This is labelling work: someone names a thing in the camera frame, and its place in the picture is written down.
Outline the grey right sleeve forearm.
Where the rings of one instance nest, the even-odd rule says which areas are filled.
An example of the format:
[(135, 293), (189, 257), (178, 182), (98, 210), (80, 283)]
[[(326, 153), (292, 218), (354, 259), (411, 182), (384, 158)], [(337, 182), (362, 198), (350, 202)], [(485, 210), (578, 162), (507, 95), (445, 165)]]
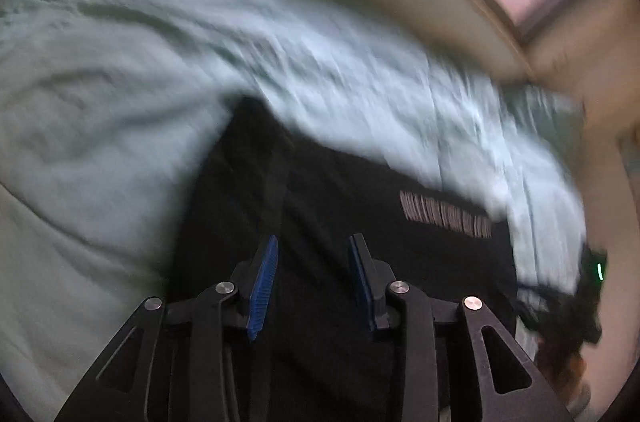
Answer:
[(575, 422), (589, 422), (594, 420), (594, 412), (590, 406), (591, 388), (587, 382), (580, 383), (577, 393), (566, 405)]

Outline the person's right hand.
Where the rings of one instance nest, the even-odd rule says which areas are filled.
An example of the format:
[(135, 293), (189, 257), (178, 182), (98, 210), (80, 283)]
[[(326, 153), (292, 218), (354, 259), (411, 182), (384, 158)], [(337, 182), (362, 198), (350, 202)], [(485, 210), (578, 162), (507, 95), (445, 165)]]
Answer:
[(564, 404), (577, 395), (586, 370), (581, 347), (574, 336), (538, 338), (535, 364)]

